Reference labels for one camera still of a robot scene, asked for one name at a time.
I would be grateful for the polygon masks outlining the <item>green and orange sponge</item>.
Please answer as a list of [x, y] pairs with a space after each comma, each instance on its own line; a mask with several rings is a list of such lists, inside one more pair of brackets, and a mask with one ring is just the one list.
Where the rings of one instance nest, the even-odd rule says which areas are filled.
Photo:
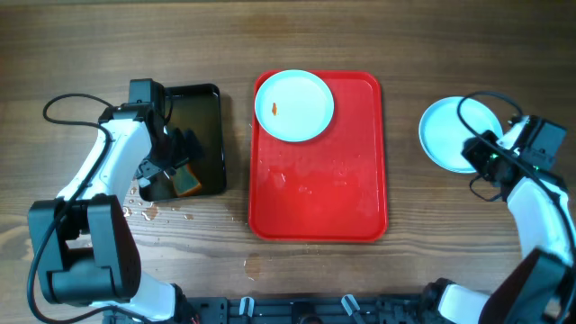
[[171, 181], [177, 197], [191, 196], [202, 189], [201, 182], [189, 164], [179, 167], [171, 176]]

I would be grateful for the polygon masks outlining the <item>light blue plate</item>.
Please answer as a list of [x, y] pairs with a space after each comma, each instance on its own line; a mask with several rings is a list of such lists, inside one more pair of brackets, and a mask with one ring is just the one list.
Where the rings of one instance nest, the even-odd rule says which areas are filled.
[[272, 74], [256, 90], [256, 119], [272, 137], [304, 142], [318, 137], [330, 124], [335, 100], [328, 85], [305, 70]]
[[[473, 166], [462, 155], [464, 143], [473, 137], [457, 115], [457, 106], [462, 99], [451, 96], [430, 105], [420, 120], [418, 136], [423, 150], [434, 163], [451, 172], [473, 174]], [[498, 137], [503, 135], [496, 115], [483, 103], [467, 99], [461, 113], [479, 134], [492, 131]]]

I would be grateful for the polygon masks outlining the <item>light blue plate top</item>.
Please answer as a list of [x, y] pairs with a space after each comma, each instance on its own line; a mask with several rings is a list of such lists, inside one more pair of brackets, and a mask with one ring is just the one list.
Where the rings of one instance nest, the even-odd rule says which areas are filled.
[[328, 85], [305, 70], [272, 74], [256, 90], [256, 119], [272, 137], [304, 142], [318, 137], [330, 124], [335, 100]]

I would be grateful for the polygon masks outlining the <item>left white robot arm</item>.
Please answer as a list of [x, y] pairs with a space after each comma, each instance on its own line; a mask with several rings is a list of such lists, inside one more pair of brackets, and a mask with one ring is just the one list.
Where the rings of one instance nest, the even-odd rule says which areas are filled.
[[143, 176], [145, 166], [178, 164], [165, 124], [158, 103], [108, 104], [93, 124], [98, 138], [75, 178], [54, 199], [30, 208], [34, 257], [26, 294], [37, 320], [51, 321], [37, 306], [36, 285], [50, 304], [89, 307], [73, 322], [106, 311], [144, 323], [198, 322], [180, 287], [142, 271], [122, 210], [132, 178]]

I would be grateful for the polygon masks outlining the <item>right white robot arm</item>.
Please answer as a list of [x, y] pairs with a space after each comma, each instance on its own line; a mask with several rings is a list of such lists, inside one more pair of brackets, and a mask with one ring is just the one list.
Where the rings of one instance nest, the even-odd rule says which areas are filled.
[[517, 226], [522, 260], [490, 295], [456, 283], [436, 291], [436, 312], [453, 323], [573, 323], [575, 227], [561, 178], [549, 173], [562, 130], [490, 130], [423, 135], [421, 144], [440, 166], [466, 161], [500, 188]]

